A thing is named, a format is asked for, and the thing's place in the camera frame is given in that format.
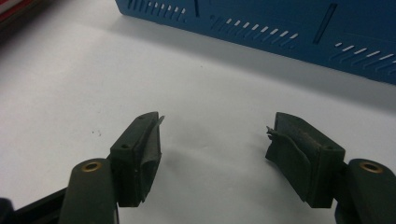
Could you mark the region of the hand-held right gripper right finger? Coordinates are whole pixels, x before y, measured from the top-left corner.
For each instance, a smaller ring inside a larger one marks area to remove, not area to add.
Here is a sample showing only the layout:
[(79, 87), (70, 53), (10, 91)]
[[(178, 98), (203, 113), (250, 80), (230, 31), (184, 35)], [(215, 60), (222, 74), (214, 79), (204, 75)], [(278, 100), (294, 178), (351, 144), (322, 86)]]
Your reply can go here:
[(313, 208), (332, 206), (332, 178), (342, 170), (346, 151), (296, 116), (277, 112), (268, 128), (271, 145), (265, 158), (287, 178), (303, 202)]

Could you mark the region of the blue plastic file rack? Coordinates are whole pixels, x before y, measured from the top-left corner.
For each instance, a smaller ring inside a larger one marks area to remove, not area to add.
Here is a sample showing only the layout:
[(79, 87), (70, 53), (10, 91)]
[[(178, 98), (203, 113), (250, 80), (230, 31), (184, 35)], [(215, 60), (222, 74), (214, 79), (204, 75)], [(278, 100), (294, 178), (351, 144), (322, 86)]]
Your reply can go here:
[(396, 0), (115, 0), (121, 14), (396, 85)]

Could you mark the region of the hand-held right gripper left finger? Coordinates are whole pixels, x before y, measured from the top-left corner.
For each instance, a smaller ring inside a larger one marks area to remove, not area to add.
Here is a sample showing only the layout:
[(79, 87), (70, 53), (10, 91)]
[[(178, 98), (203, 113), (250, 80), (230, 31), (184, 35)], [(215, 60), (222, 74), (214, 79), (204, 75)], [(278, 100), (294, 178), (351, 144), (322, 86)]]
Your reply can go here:
[(110, 148), (119, 207), (137, 207), (146, 200), (161, 161), (157, 111), (138, 116)]

